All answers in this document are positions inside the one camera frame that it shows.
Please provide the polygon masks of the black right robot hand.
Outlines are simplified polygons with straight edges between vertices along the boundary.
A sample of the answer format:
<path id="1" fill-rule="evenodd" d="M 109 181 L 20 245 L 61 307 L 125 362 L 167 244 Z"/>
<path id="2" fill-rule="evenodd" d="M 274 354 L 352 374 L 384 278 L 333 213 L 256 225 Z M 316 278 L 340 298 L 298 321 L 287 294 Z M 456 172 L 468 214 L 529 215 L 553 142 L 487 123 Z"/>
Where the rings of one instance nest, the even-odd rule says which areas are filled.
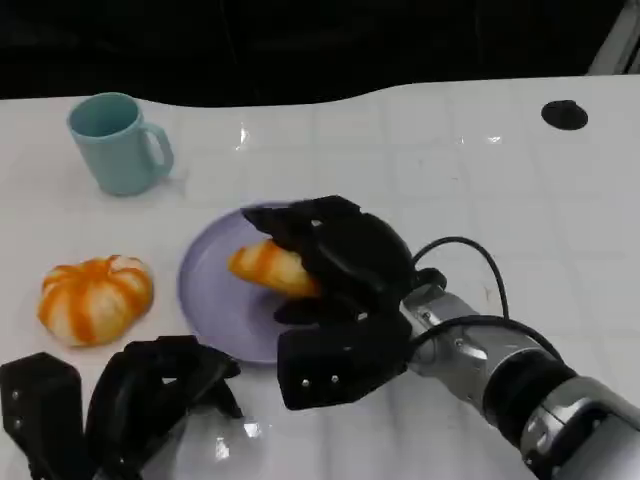
<path id="1" fill-rule="evenodd" d="M 291 299 L 277 309 L 280 324 L 353 322 L 361 314 L 396 311 L 425 284 L 447 286 L 438 269 L 415 267 L 406 242 L 388 223 L 341 196 L 246 207 L 242 214 L 276 246 L 297 254 L 319 287 L 317 297 Z"/>

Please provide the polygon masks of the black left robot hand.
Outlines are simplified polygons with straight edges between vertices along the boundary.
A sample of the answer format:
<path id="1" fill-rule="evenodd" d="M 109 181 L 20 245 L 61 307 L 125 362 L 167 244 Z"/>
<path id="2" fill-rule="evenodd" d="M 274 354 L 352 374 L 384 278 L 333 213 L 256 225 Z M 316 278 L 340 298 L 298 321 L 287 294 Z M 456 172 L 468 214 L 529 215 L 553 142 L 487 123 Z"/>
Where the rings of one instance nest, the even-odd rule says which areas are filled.
<path id="1" fill-rule="evenodd" d="M 241 419 L 226 381 L 240 374 L 227 354 L 192 335 L 134 341 L 114 354 L 89 404 L 85 439 L 107 479 L 140 479 L 145 465 L 193 411 Z"/>

